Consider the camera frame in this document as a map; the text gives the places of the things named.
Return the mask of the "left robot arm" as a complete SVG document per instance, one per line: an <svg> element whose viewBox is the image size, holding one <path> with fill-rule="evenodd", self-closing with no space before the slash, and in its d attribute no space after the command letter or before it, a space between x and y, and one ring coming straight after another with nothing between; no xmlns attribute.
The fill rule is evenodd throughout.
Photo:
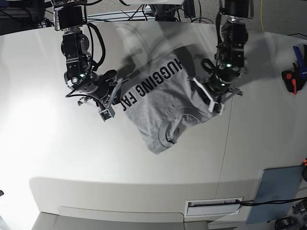
<svg viewBox="0 0 307 230"><path fill-rule="evenodd" d="M233 84L247 71L244 56L244 46L248 41L246 19L252 19L253 16L254 4L251 0L222 0L219 3L215 20L215 61L202 59L201 67L208 77L191 79L203 92L211 113L221 114L227 100L243 94Z"/></svg>

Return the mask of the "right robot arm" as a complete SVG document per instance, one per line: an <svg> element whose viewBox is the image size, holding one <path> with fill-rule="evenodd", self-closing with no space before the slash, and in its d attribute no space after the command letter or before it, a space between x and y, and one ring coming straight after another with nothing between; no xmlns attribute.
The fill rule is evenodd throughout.
<svg viewBox="0 0 307 230"><path fill-rule="evenodd" d="M66 58L64 80L71 90L67 98L79 97L78 105L97 107L103 120L114 117L114 104L119 103L120 88L125 78L111 69L98 75L104 63L106 47L96 25L88 22L85 0L53 0L54 28L63 31L61 51Z"/></svg>

